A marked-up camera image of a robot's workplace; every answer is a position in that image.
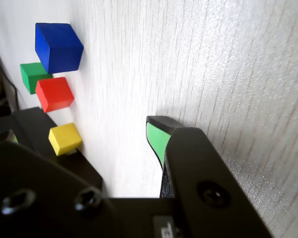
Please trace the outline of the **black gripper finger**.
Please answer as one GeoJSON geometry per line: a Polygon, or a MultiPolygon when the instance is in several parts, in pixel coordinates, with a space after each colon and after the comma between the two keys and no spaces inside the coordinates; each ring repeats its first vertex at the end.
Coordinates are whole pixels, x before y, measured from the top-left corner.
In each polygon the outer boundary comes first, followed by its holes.
{"type": "Polygon", "coordinates": [[[117,238],[100,191],[0,133],[0,238],[117,238]]]}
{"type": "Polygon", "coordinates": [[[146,136],[168,176],[186,238],[269,238],[268,228],[205,133],[147,116],[146,136]]]}

